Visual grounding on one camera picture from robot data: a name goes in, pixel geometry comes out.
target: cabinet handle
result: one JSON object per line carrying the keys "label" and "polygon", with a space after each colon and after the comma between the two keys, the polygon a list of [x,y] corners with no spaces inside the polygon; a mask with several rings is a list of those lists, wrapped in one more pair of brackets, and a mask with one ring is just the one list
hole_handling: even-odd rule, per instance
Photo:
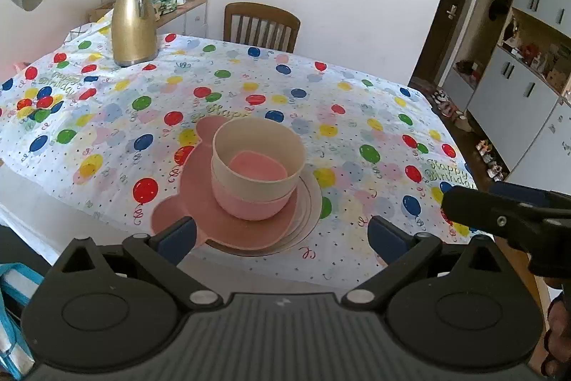
{"label": "cabinet handle", "polygon": [[502,76],[505,76],[508,68],[509,68],[509,62],[506,62],[500,72]]}
{"label": "cabinet handle", "polygon": [[535,83],[534,82],[530,82],[527,85],[527,89],[524,92],[524,97],[529,97],[533,91],[533,88],[535,88]]}

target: blue and white striped fabric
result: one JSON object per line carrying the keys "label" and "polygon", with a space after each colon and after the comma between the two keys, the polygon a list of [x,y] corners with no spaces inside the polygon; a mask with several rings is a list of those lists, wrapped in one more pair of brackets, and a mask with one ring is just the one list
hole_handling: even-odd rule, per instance
{"label": "blue and white striped fabric", "polygon": [[[42,276],[21,263],[0,264],[0,290],[26,306]],[[0,363],[15,379],[21,379],[34,364],[22,331],[6,313],[0,292]]]}

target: chair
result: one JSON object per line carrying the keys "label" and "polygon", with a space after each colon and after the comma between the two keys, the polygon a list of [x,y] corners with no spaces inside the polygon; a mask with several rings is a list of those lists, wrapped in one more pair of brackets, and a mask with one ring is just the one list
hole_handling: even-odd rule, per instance
{"label": "chair", "polygon": [[[239,16],[240,20],[238,21],[235,40],[232,40],[232,19],[234,16]],[[242,39],[244,17],[248,19],[248,24]],[[254,19],[256,19],[256,24],[252,39],[252,23]],[[265,23],[265,26],[261,34],[262,23]],[[301,22],[295,15],[277,7],[255,2],[234,2],[228,4],[224,10],[224,41],[291,53],[298,38],[300,25]],[[289,38],[285,42],[288,29]]]}

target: thermos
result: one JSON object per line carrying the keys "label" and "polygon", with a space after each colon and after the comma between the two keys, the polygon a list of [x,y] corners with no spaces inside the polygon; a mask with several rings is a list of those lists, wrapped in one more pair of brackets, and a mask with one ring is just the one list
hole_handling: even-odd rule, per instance
{"label": "thermos", "polygon": [[151,0],[116,0],[111,20],[113,59],[119,66],[156,57],[155,12]]}

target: balloon print tablecloth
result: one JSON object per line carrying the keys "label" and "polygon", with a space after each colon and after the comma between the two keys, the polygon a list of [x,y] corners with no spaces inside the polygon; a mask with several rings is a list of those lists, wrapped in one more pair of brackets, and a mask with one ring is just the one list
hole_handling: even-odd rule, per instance
{"label": "balloon print tablecloth", "polygon": [[[246,271],[350,288],[380,270],[367,223],[452,242],[473,233],[443,216],[443,193],[475,188],[465,162],[414,89],[292,54],[174,34],[152,62],[118,69],[109,15],[2,84],[0,157],[52,196],[129,233],[150,231],[207,115],[291,127],[322,189],[321,220],[267,257],[203,246],[193,254]],[[22,202],[34,206],[22,193]]]}

